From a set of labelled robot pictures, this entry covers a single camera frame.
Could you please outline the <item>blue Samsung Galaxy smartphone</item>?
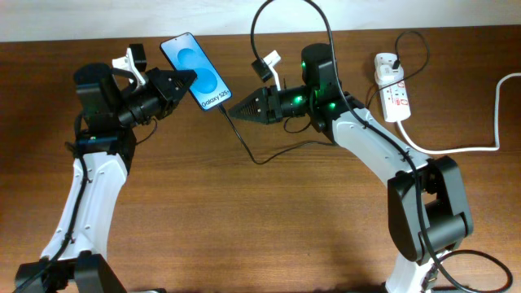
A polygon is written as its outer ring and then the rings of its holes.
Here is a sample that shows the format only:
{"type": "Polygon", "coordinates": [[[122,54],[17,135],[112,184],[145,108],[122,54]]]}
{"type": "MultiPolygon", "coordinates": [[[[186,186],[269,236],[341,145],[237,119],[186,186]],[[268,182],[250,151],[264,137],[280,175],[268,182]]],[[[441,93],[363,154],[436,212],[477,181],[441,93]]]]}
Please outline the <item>blue Samsung Galaxy smartphone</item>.
{"type": "Polygon", "coordinates": [[[217,107],[232,97],[230,88],[191,33],[162,42],[160,50],[174,69],[195,72],[190,93],[203,111],[217,107]]]}

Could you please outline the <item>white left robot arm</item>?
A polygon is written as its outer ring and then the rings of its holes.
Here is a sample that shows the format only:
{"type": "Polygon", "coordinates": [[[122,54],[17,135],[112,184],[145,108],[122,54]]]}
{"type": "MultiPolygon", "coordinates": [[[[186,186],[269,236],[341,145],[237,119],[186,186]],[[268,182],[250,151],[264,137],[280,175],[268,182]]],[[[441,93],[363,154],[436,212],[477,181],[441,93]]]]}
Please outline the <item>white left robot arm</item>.
{"type": "Polygon", "coordinates": [[[196,79],[193,70],[145,73],[91,63],[73,80],[82,110],[74,121],[73,180],[59,224],[39,261],[20,265],[18,292],[123,292],[107,262],[117,197],[138,140],[134,127],[169,116],[196,79]]]}

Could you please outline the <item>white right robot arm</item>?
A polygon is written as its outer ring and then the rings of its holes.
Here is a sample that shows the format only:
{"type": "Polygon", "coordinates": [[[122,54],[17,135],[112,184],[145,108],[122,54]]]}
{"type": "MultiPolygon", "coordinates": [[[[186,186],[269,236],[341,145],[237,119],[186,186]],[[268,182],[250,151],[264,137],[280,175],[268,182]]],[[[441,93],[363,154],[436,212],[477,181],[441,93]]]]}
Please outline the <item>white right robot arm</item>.
{"type": "Polygon", "coordinates": [[[446,257],[474,228],[458,165],[411,149],[361,102],[341,93],[330,45],[306,46],[301,61],[302,86],[259,88],[229,114],[265,125],[309,115],[318,132],[353,153],[387,187],[388,228],[399,254],[382,290],[436,292],[432,257],[446,257]]]}

